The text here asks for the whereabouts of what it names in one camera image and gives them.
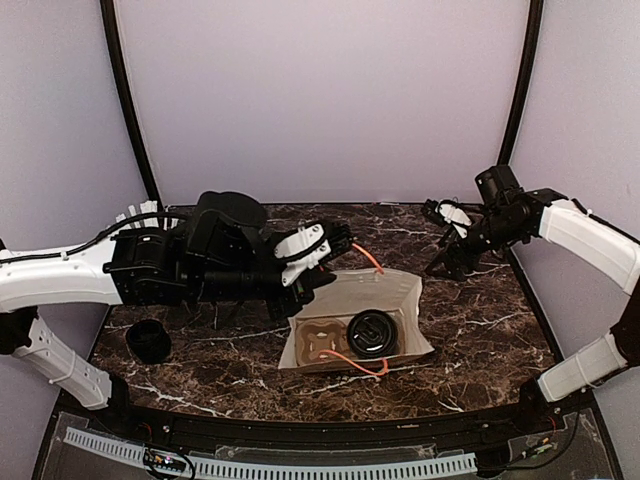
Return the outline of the brown cardboard cup carrier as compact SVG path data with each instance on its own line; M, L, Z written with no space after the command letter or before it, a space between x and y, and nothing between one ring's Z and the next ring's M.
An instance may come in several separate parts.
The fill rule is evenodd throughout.
M355 359L347 341L347 326L332 319L310 319L296 324L294 340L295 355L299 366L307 366L329 360L338 360L332 354L321 354L321 350L332 350L349 359Z

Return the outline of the printed paper takeout bag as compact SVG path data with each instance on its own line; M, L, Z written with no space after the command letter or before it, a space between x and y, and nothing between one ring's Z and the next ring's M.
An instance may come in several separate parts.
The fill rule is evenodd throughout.
M374 375L434 351L419 328L422 278L391 268L339 270L289 319L278 368Z

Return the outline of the single black cup lid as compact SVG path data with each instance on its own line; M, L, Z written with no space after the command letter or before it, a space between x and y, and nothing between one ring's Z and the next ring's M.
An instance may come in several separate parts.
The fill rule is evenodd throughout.
M377 359L398 351L399 329L390 314L375 309L356 314L347 326L347 341L358 359Z

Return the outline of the stack of black lids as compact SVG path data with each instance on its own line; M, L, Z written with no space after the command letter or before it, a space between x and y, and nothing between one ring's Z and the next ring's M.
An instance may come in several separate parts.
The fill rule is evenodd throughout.
M132 353L144 364L160 364L171 353L169 334L164 326L154 319L134 323L127 330L125 340Z

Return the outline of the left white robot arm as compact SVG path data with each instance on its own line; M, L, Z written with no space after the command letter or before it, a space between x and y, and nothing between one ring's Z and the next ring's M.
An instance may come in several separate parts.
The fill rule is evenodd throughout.
M38 314L42 305L167 305L260 300L273 320L298 313L334 280L325 264L351 245L327 220L261 234L263 220L172 213L171 228L123 220L59 252L1 253L1 351L31 363L120 436L141 427L127 383L79 358Z

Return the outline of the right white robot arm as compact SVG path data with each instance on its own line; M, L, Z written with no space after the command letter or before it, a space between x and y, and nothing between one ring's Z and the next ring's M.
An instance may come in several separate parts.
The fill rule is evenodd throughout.
M512 188L485 205L428 200L422 213L446 230L426 268L431 276L462 281L484 253L540 238L599 270L629 297L607 333L521 387L520 404L510 413L510 424L517 432L534 432L547 420L552 404L638 366L637 240L551 189Z

